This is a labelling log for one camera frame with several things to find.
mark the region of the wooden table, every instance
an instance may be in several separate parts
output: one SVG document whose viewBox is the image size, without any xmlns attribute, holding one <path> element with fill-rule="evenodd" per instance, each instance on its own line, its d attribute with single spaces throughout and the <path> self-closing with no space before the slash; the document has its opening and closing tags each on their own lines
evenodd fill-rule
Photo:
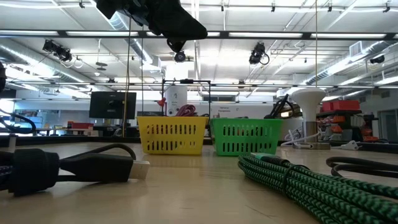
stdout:
<svg viewBox="0 0 398 224">
<path fill-rule="evenodd" d="M 104 145 L 87 142 L 34 147 L 67 157 Z M 217 157 L 212 146 L 204 146 L 202 156 L 154 156 L 143 154 L 140 144 L 129 146 L 138 159 L 150 161 L 146 180 L 118 184 L 62 182 L 45 192 L 19 198 L 3 191 L 0 223 L 318 223 L 281 194 L 245 178 L 237 157 Z M 119 149 L 109 153 L 127 155 Z M 277 154 L 323 174 L 330 173 L 325 159 L 331 156 L 398 164 L 397 154 L 377 152 L 284 148 Z M 398 186 L 396 179 L 342 174 Z"/>
</svg>

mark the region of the red cable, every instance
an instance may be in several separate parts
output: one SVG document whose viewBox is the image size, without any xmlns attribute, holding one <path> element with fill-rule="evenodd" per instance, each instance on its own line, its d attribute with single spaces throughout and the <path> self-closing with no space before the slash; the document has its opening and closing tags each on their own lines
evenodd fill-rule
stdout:
<svg viewBox="0 0 398 224">
<path fill-rule="evenodd" d="M 183 105 L 175 116 L 193 116 L 195 114 L 195 106 Z"/>
</svg>

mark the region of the red container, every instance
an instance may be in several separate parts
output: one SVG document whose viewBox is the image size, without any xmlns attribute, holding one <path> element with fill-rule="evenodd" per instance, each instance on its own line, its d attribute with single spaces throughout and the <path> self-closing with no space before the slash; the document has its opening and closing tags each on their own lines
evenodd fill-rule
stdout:
<svg viewBox="0 0 398 224">
<path fill-rule="evenodd" d="M 323 112 L 333 111 L 333 102 L 326 102 L 322 104 Z"/>
<path fill-rule="evenodd" d="M 333 110 L 360 110 L 358 100 L 340 100 L 333 102 Z"/>
<path fill-rule="evenodd" d="M 89 129 L 93 126 L 94 124 L 91 123 L 72 123 L 72 129 Z"/>
</svg>

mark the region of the yellow basket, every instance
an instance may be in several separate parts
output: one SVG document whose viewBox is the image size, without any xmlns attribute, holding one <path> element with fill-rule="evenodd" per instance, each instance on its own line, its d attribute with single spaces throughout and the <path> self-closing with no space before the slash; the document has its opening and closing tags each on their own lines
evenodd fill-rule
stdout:
<svg viewBox="0 0 398 224">
<path fill-rule="evenodd" d="M 200 155 L 207 117 L 137 117 L 142 150 L 148 154 Z"/>
</svg>

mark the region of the computer monitor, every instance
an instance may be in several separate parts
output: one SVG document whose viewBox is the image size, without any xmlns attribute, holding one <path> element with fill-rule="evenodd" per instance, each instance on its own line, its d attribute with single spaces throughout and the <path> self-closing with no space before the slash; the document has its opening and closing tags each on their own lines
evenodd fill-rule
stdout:
<svg viewBox="0 0 398 224">
<path fill-rule="evenodd" d="M 90 117 L 123 119 L 124 95 L 107 91 L 96 91 L 91 94 Z M 134 119 L 136 115 L 137 93 L 127 93 L 127 116 L 126 119 Z"/>
</svg>

